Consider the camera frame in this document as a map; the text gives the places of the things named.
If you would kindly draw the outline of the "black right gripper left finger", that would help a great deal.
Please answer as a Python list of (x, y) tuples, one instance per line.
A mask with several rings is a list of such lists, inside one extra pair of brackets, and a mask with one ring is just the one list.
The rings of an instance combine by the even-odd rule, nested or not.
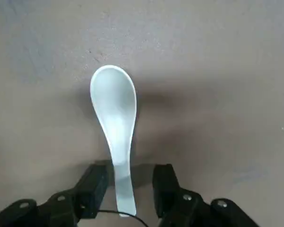
[(105, 165), (90, 165), (73, 188), (57, 192), (45, 203), (20, 199), (0, 211), (0, 227), (75, 227), (94, 219), (108, 188)]

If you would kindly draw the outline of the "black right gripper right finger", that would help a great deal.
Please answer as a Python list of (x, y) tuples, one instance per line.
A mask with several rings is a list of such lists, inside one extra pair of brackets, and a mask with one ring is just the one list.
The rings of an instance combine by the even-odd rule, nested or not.
[(172, 164), (155, 164), (154, 207), (160, 227), (259, 227), (261, 224), (228, 198), (206, 202), (201, 194), (180, 186)]

